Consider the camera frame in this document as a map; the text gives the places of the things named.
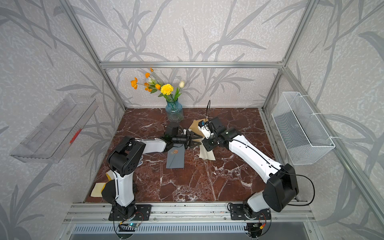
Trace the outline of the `brown kraft envelope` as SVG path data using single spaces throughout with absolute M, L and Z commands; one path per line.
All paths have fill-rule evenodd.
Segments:
M 200 119 L 200 120 L 194 120 L 193 123 L 191 124 L 191 126 L 189 127 L 189 130 L 191 130 L 192 132 L 200 135 L 200 136 L 203 136 L 202 133 L 199 131 L 198 129 L 198 123 L 201 121 L 201 120 L 204 120 L 206 123 L 207 123 L 207 119 Z

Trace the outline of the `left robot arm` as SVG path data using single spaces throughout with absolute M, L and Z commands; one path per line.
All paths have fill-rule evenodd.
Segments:
M 107 157 L 114 180 L 109 181 L 102 190 L 103 199 L 112 204 L 115 210 L 131 215 L 136 211 L 133 175 L 142 155 L 168 152 L 174 145 L 182 145 L 185 150 L 194 148 L 201 144 L 197 141 L 201 138 L 201 135 L 182 129 L 177 123 L 170 123 L 160 138 L 123 137 Z

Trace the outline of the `cream paper sheet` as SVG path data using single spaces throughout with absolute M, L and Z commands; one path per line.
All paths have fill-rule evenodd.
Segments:
M 203 144 L 200 145 L 199 158 L 203 160 L 210 160 L 210 161 L 216 160 L 213 151 L 207 151 Z

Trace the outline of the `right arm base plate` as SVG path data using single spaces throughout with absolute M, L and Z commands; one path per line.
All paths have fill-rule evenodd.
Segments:
M 231 214 L 231 220 L 268 221 L 271 219 L 270 209 L 263 209 L 259 212 L 255 212 L 248 205 L 228 203 L 227 210 Z

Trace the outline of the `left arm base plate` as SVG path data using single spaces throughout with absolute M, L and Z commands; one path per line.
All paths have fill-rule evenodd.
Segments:
M 127 207 L 112 205 L 109 221 L 148 221 L 151 214 L 152 205 L 130 204 Z

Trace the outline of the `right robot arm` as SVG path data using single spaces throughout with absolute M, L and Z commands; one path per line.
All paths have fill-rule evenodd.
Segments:
M 243 159 L 264 181 L 264 190 L 253 194 L 243 202 L 248 218 L 255 214 L 272 209 L 281 212 L 299 193 L 295 169 L 289 165 L 281 165 L 253 146 L 246 137 L 234 128 L 226 128 L 219 118 L 200 121 L 198 129 L 202 132 L 203 145 L 207 151 L 215 147 L 225 147 Z

